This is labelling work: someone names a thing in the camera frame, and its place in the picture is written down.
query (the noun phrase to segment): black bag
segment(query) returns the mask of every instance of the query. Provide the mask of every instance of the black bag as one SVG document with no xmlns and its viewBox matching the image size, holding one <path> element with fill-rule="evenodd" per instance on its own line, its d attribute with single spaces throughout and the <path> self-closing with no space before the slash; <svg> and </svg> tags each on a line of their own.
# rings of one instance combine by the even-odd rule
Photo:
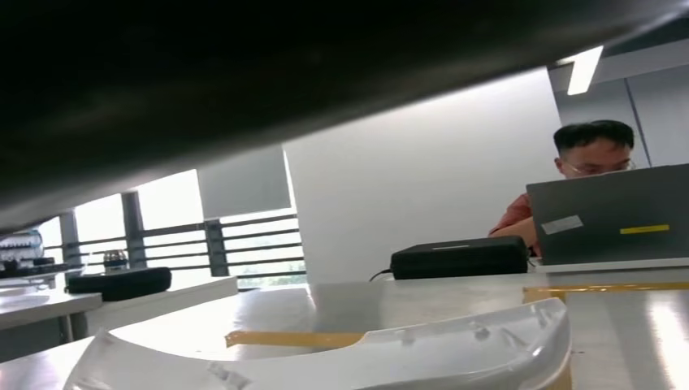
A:
<svg viewBox="0 0 689 390">
<path fill-rule="evenodd" d="M 394 253 L 396 280 L 522 274 L 529 250 L 521 237 L 480 238 L 416 245 Z"/>
<path fill-rule="evenodd" d="M 138 268 L 72 277 L 66 290 L 70 294 L 101 293 L 103 301 L 123 301 L 166 291 L 171 281 L 170 268 Z"/>
</svg>

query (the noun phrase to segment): cable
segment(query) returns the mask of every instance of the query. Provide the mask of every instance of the cable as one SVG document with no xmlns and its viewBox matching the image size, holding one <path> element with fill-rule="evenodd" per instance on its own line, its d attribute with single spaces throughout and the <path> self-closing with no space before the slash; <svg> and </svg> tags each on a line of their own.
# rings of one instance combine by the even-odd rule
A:
<svg viewBox="0 0 689 390">
<path fill-rule="evenodd" d="M 371 278 L 368 279 L 368 281 L 369 281 L 369 282 L 372 282 L 372 281 L 373 281 L 375 278 L 377 278 L 378 276 L 381 276 L 382 274 L 389 274 L 389 273 L 391 273 L 391 272 L 392 272 L 392 270 L 391 270 L 390 268 L 388 268 L 387 270 L 382 270 L 381 272 L 378 272 L 377 274 L 371 276 Z"/>
</svg>

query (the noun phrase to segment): white plastic cover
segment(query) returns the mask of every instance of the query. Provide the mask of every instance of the white plastic cover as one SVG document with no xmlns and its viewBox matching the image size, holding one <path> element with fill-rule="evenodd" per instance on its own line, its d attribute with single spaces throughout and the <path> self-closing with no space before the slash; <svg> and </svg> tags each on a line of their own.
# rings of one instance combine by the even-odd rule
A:
<svg viewBox="0 0 689 390">
<path fill-rule="evenodd" d="M 558 299 L 370 331 L 332 351 L 238 362 L 161 353 L 100 332 L 67 390 L 513 389 L 552 383 L 571 350 Z"/>
</svg>

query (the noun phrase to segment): yellow sticker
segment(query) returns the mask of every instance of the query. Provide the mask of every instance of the yellow sticker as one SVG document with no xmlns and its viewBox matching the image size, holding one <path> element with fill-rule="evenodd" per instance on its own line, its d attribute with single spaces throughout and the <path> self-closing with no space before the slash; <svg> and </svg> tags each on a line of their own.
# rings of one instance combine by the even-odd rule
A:
<svg viewBox="0 0 689 390">
<path fill-rule="evenodd" d="M 620 229 L 620 234 L 639 234 L 639 233 L 653 233 L 653 232 L 666 232 L 670 229 L 669 225 L 653 225 L 653 226 L 640 226 L 640 227 L 628 227 L 626 229 Z"/>
</svg>

